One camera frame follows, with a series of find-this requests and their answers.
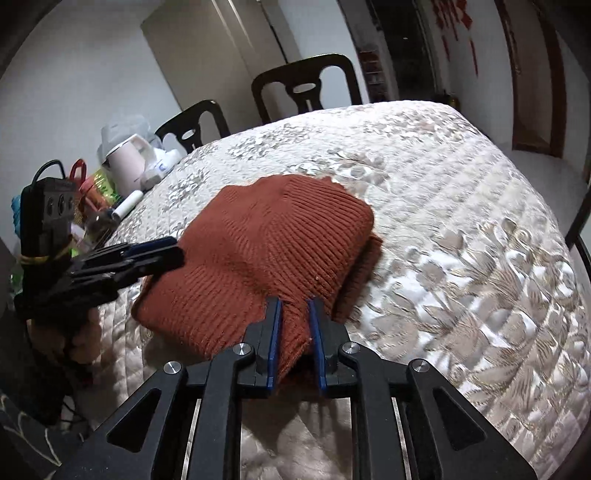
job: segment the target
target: white tube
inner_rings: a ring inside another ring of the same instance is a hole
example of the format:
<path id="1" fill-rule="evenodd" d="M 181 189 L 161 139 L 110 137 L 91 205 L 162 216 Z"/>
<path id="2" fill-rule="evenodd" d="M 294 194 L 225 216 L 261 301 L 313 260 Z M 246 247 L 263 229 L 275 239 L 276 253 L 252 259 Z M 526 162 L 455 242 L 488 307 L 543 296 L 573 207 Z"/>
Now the white tube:
<path id="1" fill-rule="evenodd" d="M 113 212 L 113 217 L 118 218 L 119 221 L 123 220 L 143 197 L 144 192 L 141 190 L 134 190 L 123 202 L 121 202 L 121 205 L 115 209 Z"/>

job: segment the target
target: white floral bedspread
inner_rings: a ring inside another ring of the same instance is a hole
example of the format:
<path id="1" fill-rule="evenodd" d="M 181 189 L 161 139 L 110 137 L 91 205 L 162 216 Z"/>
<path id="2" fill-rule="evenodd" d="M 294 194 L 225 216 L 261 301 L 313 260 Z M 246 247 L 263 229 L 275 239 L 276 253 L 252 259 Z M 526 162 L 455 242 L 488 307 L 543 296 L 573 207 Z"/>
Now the white floral bedspread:
<path id="1" fill-rule="evenodd" d="M 375 212 L 383 256 L 351 337 L 426 358 L 547 478 L 589 416 L 589 321 L 556 220 L 513 164 L 444 105 L 312 112 L 198 149 L 111 243 L 180 236 L 224 185 L 276 173 L 331 176 Z M 102 308 L 96 385 L 79 396 L 96 422 L 181 356 L 130 317 L 139 288 Z M 242 477 L 350 478 L 350 429 L 348 401 L 249 402 Z"/>

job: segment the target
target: metal bolt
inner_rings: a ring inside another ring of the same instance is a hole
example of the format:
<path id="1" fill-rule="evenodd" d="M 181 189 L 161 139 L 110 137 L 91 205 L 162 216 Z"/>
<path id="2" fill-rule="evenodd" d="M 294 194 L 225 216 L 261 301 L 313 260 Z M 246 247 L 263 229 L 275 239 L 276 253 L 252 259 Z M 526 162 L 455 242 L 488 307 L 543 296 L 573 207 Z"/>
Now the metal bolt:
<path id="1" fill-rule="evenodd" d="M 414 360 L 412 367 L 415 372 L 419 372 L 420 374 L 425 373 L 427 370 L 429 370 L 429 364 L 426 360 L 423 360 L 422 358 L 417 358 L 416 360 Z"/>
<path id="2" fill-rule="evenodd" d="M 248 343 L 238 343 L 232 348 L 232 351 L 237 355 L 248 355 L 251 350 L 252 347 Z"/>
<path id="3" fill-rule="evenodd" d="M 354 353 L 357 353 L 359 350 L 361 350 L 359 344 L 355 342 L 343 343 L 341 348 L 343 349 L 343 352 L 348 353 L 349 355 L 353 355 Z"/>
<path id="4" fill-rule="evenodd" d="M 167 373 L 168 375 L 174 375 L 179 373 L 182 367 L 183 366 L 178 362 L 167 362 L 166 365 L 164 365 L 164 373 Z"/>

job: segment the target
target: ribbed knit fabric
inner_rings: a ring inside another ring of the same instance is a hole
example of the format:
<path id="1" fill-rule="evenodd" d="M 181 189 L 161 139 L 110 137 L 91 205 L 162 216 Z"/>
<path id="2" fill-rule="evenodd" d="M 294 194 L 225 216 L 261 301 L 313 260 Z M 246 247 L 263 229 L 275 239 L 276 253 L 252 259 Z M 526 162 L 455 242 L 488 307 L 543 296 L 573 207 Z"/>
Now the ribbed knit fabric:
<path id="1" fill-rule="evenodd" d="M 134 318 L 210 358 L 278 296 L 282 378 L 311 342 L 306 299 L 320 296 L 333 320 L 350 315 L 380 255 L 373 224 L 371 208 L 330 179 L 224 187 L 179 240 L 185 265 L 147 281 Z"/>

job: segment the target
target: rust-colored knit sweater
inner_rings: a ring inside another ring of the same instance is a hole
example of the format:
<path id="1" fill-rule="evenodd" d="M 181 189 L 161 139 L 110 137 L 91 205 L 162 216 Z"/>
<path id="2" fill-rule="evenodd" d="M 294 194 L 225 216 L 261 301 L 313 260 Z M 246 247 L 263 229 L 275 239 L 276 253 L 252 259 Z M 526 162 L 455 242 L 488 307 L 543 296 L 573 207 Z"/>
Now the rust-colored knit sweater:
<path id="1" fill-rule="evenodd" d="M 178 244 L 185 265 L 148 280 L 134 304 L 146 327 L 207 358 L 283 304 L 279 376 L 310 344 L 306 299 L 344 322 L 380 255 L 371 208 L 330 179 L 276 175 L 224 187 Z"/>

